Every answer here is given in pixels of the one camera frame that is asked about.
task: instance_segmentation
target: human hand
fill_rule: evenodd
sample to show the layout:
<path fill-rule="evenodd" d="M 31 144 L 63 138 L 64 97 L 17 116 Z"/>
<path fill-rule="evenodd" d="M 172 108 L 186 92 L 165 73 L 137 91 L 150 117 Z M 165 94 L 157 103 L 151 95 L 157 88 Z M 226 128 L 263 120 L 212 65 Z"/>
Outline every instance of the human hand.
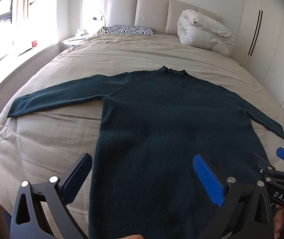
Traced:
<path fill-rule="evenodd" d="M 280 230 L 284 226 L 284 216 L 283 216 L 284 208 L 280 205 L 276 205 L 276 208 L 278 209 L 278 211 L 276 215 L 274 216 L 274 239 L 277 239 L 278 237 L 280 237 Z"/>
<path fill-rule="evenodd" d="M 144 237 L 141 235 L 130 235 L 130 236 L 120 238 L 120 239 L 144 239 Z"/>

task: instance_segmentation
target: wardrobe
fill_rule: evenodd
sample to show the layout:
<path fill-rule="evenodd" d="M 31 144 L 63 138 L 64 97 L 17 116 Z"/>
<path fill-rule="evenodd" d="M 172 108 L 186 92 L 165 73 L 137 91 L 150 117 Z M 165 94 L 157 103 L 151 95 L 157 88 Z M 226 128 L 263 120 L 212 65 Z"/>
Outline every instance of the wardrobe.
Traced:
<path fill-rule="evenodd" d="M 283 0 L 245 0 L 231 57 L 261 83 L 284 110 Z"/>

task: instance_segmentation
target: window sill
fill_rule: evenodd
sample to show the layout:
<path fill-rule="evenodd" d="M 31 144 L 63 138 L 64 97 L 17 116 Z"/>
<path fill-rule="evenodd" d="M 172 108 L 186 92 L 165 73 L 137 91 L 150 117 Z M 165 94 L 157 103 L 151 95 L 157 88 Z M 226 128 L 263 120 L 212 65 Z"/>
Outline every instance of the window sill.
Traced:
<path fill-rule="evenodd" d="M 37 46 L 22 55 L 8 55 L 2 59 L 0 61 L 0 87 L 6 82 L 6 79 L 8 80 L 11 75 L 14 75 L 19 68 L 23 67 L 28 62 L 57 44 L 59 44 L 59 42 L 49 46 Z"/>

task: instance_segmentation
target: red object on window sill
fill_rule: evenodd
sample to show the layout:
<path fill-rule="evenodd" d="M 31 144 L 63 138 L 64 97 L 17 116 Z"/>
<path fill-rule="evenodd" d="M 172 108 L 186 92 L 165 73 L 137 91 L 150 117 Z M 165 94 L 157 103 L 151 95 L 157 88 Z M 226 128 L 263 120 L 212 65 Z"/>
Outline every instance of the red object on window sill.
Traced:
<path fill-rule="evenodd" d="M 37 40 L 32 42 L 32 47 L 36 47 L 36 46 L 38 46 L 38 41 Z"/>

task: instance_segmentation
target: beige bed sheet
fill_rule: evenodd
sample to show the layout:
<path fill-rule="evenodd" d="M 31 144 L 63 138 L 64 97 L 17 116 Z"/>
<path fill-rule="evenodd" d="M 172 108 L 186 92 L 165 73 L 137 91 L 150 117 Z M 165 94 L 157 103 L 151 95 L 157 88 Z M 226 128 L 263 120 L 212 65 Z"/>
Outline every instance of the beige bed sheet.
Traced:
<path fill-rule="evenodd" d="M 0 204 L 11 213 L 21 181 L 42 183 L 52 175 L 59 176 L 81 153 L 87 152 L 94 157 L 99 132 L 102 107 L 99 100 L 7 119 L 16 97 L 94 74 L 154 70 L 163 65 L 185 69 L 192 76 L 236 92 L 284 129 L 284 113 L 278 104 L 231 58 L 183 45 L 177 36 L 98 33 L 63 51 L 43 67 L 0 114 Z M 254 121 L 252 125 L 271 164 L 284 171 L 284 162 L 275 153 L 278 147 L 284 148 L 284 139 Z M 88 234 L 90 182 L 91 173 L 75 201 L 68 205 L 85 234 Z M 54 226 L 51 217 L 49 222 Z M 53 231 L 60 237 L 57 228 Z"/>

